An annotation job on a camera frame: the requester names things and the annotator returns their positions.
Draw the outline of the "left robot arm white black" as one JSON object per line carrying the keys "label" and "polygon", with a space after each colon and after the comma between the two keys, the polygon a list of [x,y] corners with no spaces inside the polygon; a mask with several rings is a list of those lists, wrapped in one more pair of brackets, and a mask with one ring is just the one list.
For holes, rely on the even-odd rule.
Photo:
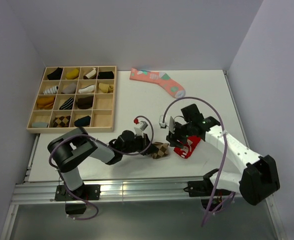
{"label": "left robot arm white black", "polygon": [[145,133],[138,135],[125,130],[106,144],[90,136],[83,127],[54,139],[47,149],[50,153],[49,164],[58,170],[67,187],[66,194],[73,200],[84,195],[84,182],[78,166],[88,157],[110,166],[121,161],[124,155],[145,156],[158,151]]}

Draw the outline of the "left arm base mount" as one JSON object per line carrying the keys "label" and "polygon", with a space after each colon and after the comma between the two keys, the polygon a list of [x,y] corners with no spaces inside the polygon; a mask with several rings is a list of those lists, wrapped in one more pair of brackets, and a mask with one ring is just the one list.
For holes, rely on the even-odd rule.
{"label": "left arm base mount", "polygon": [[61,184],[56,187],[54,200],[56,202],[65,202],[65,213],[69,216],[77,217],[85,213],[88,201],[99,200],[99,198],[99,184],[83,184],[75,191],[67,191],[65,185]]}

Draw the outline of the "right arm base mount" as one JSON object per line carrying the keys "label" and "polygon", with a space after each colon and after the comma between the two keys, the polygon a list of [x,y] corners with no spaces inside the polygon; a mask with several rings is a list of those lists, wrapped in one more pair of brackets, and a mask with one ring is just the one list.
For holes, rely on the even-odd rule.
{"label": "right arm base mount", "polygon": [[[188,193],[189,197],[208,197],[208,199],[202,199],[201,204],[204,209],[207,208],[209,203],[209,197],[211,196],[211,192],[213,189],[213,185],[209,180],[197,180],[197,181],[189,181],[187,182],[187,186],[183,188],[183,191]],[[227,197],[231,192],[225,189],[217,189],[214,194],[213,201],[210,206],[210,211],[212,211],[216,206],[218,206],[223,197]]]}

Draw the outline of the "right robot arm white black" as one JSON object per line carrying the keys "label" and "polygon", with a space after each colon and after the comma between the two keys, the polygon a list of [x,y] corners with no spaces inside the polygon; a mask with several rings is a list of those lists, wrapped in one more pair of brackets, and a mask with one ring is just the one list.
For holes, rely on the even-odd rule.
{"label": "right robot arm white black", "polygon": [[214,195],[218,190],[240,193],[246,202],[255,206],[280,189],[276,161],[270,155],[262,156],[227,133],[212,116],[203,117],[195,104],[181,110],[185,124],[172,117],[161,116],[159,125],[168,128],[166,140],[170,146],[182,148],[188,137],[201,140],[219,150],[239,173],[214,169],[203,176],[198,187],[202,194]]}

